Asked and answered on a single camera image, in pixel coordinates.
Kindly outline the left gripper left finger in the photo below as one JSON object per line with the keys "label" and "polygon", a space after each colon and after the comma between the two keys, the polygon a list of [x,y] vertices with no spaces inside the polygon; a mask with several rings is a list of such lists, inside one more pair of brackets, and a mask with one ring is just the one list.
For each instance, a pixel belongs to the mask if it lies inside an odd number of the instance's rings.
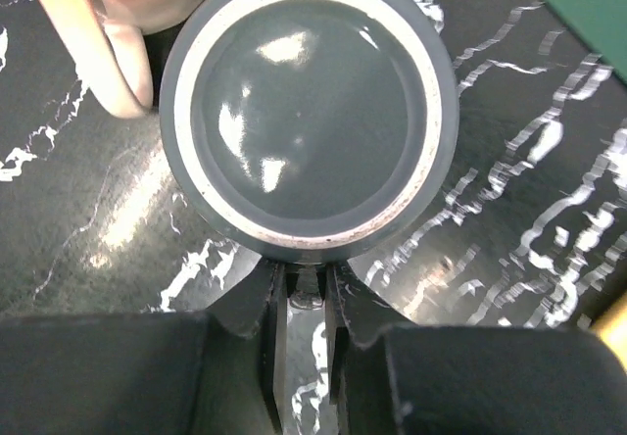
{"label": "left gripper left finger", "polygon": [[207,309],[191,434],[283,432],[287,279],[261,259]]}

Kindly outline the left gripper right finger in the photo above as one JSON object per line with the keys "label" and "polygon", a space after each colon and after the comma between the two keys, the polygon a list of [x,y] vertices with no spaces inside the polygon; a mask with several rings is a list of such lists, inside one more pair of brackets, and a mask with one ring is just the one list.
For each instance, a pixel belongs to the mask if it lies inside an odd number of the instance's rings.
{"label": "left gripper right finger", "polygon": [[406,318],[346,263],[325,268],[329,399],[341,434],[395,434],[383,334]]}

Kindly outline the dark teal mug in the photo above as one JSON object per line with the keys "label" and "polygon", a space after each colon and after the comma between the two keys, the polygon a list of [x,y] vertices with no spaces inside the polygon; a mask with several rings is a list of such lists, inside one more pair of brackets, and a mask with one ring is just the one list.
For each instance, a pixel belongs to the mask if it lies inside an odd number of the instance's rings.
{"label": "dark teal mug", "polygon": [[211,228],[285,266],[359,256],[414,222],[458,139],[447,49],[411,0],[205,0],[159,112]]}

